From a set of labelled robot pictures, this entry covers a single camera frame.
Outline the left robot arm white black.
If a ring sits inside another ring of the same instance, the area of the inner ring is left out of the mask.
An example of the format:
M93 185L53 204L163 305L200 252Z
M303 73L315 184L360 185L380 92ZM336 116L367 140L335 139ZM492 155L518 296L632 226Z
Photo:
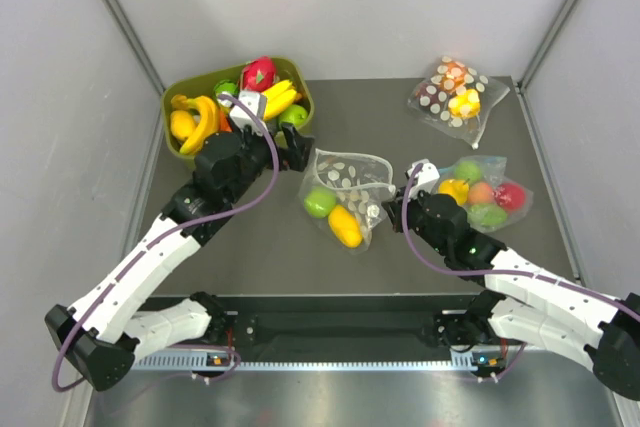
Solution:
M307 167L314 140L286 124L285 146L269 134L234 128L209 136L191 179L178 189L149 231L94 289L71 306L53 306L44 322L58 350L96 391L119 383L135 362L186 340L216 343L227 321L215 297L199 292L174 307L140 313L156 288L209 242L231 217L252 208L239 199L264 170Z

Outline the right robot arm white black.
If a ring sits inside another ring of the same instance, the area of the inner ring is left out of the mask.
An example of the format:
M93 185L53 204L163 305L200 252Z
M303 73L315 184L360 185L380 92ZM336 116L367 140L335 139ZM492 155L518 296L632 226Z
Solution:
M537 266L471 227L444 194L384 202L393 228L417 234L444 259L442 273L485 289L466 327L476 341L496 336L565 357L612 392L639 398L639 296L603 294Z

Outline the zip bag with bananas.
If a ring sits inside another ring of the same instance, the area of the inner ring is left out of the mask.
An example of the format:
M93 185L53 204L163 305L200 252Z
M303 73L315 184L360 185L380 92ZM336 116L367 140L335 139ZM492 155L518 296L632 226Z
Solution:
M328 224L329 215L316 219L305 211L304 197L315 186L333 190L336 205L342 205L357 219L363 236L359 247L347 248L334 236ZM317 149L304 172L299 200L304 212L319 228L344 249L357 254L369 248L374 228L387 217L382 203L392 199L395 193L393 168L386 159L372 154Z

